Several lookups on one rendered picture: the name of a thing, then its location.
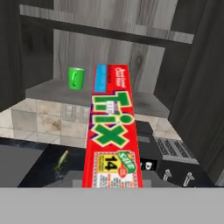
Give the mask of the grey wall outlet plate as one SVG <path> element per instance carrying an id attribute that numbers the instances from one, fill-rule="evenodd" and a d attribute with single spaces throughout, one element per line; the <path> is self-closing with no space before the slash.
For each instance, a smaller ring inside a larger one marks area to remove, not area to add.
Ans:
<path id="1" fill-rule="evenodd" d="M 61 116 L 64 121 L 88 123 L 89 110 L 89 107 L 63 104 L 61 107 Z"/>

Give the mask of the grey wood wall cabinet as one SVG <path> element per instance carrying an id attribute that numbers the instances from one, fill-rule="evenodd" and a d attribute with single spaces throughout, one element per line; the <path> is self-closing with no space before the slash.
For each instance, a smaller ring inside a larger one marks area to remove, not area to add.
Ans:
<path id="1" fill-rule="evenodd" d="M 53 29 L 53 78 L 26 90 L 30 98 L 87 106 L 95 65 L 129 67 L 135 111 L 166 118 L 196 31 L 195 0 L 49 0 L 20 14 Z M 85 70 L 82 90 L 68 68 Z"/>

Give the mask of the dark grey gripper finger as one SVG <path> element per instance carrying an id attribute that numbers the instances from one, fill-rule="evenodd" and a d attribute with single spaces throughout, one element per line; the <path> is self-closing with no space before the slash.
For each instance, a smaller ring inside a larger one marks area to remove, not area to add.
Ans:
<path id="1" fill-rule="evenodd" d="M 48 185 L 50 188 L 82 188 L 83 171 L 69 171 L 67 175 Z"/>

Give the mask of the green mug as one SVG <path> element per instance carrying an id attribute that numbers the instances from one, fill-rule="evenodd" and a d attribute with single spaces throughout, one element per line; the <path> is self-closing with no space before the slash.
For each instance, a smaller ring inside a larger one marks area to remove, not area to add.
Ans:
<path id="1" fill-rule="evenodd" d="M 72 90 L 82 90 L 84 85 L 85 70 L 83 68 L 68 68 L 68 86 Z"/>

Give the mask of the red cereal box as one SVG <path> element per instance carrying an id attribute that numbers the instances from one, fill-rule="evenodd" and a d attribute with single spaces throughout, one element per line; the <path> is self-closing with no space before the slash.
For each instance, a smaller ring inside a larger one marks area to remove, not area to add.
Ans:
<path id="1" fill-rule="evenodd" d="M 95 67 L 82 186 L 144 186 L 126 65 Z"/>

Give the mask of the dark grey cabinet door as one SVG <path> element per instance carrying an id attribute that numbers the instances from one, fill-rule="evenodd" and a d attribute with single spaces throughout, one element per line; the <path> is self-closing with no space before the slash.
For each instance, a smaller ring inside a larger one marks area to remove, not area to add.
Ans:
<path id="1" fill-rule="evenodd" d="M 49 0 L 0 0 L 0 112 L 21 102 L 25 90 L 53 78 L 53 29 L 22 6 Z"/>
<path id="2" fill-rule="evenodd" d="M 224 0 L 206 0 L 169 121 L 217 181 L 224 170 Z"/>

